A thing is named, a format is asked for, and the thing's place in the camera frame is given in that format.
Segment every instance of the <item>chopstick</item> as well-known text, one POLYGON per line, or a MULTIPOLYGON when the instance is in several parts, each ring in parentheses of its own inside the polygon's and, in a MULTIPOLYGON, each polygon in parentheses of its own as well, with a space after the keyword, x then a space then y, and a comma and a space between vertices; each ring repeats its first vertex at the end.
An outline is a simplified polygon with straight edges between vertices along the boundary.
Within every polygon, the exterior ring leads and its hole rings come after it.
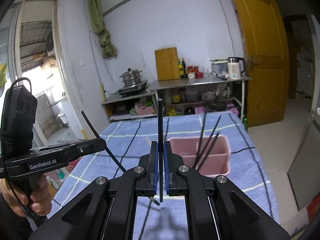
POLYGON ((201 128, 201 134, 200 134, 200 140, 199 140, 199 147, 196 153, 196 159, 195 159, 195 163, 193 164, 192 168, 194 169, 201 157, 201 155, 199 155, 200 153, 200 147, 201 147, 201 143, 202 143, 202 137, 203 137, 203 133, 204 133, 204 126, 205 126, 205 119, 207 117, 207 110, 204 111, 204 117, 203 117, 203 122, 202 122, 202 128, 201 128))
POLYGON ((209 145, 209 142, 210 142, 210 140, 211 140, 211 137, 213 136, 213 134, 214 134, 214 132, 215 132, 215 130, 216 130, 218 124, 219 124, 219 121, 220 121, 221 117, 222 117, 222 115, 219 116, 219 118, 218 118, 218 120, 217 120, 217 122, 216 122, 216 124, 215 124, 215 126, 214 126, 214 128, 213 128, 213 130, 212 130, 212 132, 211 132, 211 134, 210 134, 210 136, 209 136, 209 138, 208 138, 208 141, 207 141, 206 145, 204 146, 203 150, 202 150, 201 153, 199 154, 199 157, 198 157, 198 153, 197 153, 195 163, 194 163, 193 166, 192 166, 193 169, 196 168, 196 166, 197 166, 197 164, 198 164, 201 156, 203 155, 205 149, 206 149, 207 146, 209 145))
POLYGON ((202 165, 204 164, 204 162, 206 161, 207 157, 209 156, 209 154, 210 154, 210 152, 211 152, 214 144, 216 143, 216 141, 217 141, 217 139, 218 139, 219 134, 220 134, 220 133, 217 132, 217 134, 216 134, 216 136, 214 137, 213 142, 212 142, 209 150, 207 151, 207 153, 205 154, 205 156, 204 156, 204 158, 203 158, 203 161, 199 164, 198 168, 196 169, 197 171, 199 171, 199 170, 201 169, 202 165))

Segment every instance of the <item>wooden cutting board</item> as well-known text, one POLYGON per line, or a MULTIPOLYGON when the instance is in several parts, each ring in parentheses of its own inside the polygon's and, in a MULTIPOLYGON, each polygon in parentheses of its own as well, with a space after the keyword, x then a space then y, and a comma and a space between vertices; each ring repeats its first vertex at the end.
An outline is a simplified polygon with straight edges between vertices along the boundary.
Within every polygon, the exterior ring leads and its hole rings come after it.
POLYGON ((155 50, 158 80, 180 79, 177 48, 155 50))

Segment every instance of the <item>black sleeve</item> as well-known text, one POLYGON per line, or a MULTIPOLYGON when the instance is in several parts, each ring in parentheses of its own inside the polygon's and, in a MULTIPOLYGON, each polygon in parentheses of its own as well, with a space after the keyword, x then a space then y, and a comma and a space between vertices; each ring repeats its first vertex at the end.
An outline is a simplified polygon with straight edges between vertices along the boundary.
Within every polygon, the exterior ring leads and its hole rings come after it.
POLYGON ((1 240, 28 240, 32 233, 26 218, 19 217, 9 207, 0 194, 0 239, 1 240))

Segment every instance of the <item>human hand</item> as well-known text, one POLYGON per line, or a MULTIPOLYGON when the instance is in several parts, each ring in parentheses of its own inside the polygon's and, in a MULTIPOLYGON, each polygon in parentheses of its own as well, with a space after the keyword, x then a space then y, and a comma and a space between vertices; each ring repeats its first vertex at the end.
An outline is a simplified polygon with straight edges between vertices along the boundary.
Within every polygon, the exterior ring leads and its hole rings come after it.
MULTIPOLYGON (((51 204, 51 196, 49 194, 48 182, 46 177, 42 174, 38 178, 38 188, 33 190, 31 193, 31 200, 33 201, 30 204, 30 208, 36 212, 39 216, 46 216, 50 213, 52 204, 51 204)), ((20 188, 18 188, 13 182, 11 185, 17 194, 18 198, 22 202, 22 204, 28 204, 27 196, 22 192, 20 188)), ((1 179, 1 191, 5 201, 11 207, 13 212, 15 212, 20 217, 26 217, 23 213, 19 202, 15 198, 13 192, 10 190, 9 184, 6 179, 1 179)))

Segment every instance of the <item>kettle handle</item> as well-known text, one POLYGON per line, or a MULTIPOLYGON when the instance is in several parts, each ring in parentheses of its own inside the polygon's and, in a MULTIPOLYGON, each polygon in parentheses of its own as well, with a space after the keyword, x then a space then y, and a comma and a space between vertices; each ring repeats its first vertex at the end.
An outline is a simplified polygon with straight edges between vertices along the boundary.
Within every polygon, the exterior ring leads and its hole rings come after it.
POLYGON ((243 62, 243 71, 241 71, 241 74, 245 72, 245 61, 243 57, 236 57, 238 60, 242 60, 243 62))

